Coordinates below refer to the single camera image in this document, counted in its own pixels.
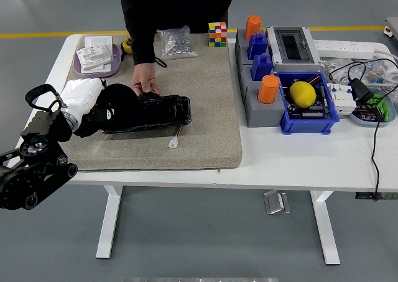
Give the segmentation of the person's right hand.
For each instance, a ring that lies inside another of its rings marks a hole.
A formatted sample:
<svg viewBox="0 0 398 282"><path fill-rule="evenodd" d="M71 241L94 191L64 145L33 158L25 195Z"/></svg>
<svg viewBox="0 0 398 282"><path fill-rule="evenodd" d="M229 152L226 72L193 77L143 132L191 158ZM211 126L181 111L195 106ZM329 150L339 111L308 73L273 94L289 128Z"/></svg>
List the person's right hand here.
<svg viewBox="0 0 398 282"><path fill-rule="evenodd" d="M149 92L160 95L160 89L155 82L155 63L140 63L135 65L130 87L137 96Z"/></svg>

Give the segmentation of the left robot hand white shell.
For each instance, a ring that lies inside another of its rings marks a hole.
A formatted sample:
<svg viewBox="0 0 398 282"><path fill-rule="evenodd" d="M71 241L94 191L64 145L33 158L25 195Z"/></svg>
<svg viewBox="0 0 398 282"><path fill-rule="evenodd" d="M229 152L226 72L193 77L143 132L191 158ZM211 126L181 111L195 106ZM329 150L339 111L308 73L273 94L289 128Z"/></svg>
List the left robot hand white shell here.
<svg viewBox="0 0 398 282"><path fill-rule="evenodd" d="M107 81L101 78L80 78L66 83L60 95L65 104L61 110L64 117L72 122L73 128L79 127L83 115L94 107L106 86Z"/></svg>

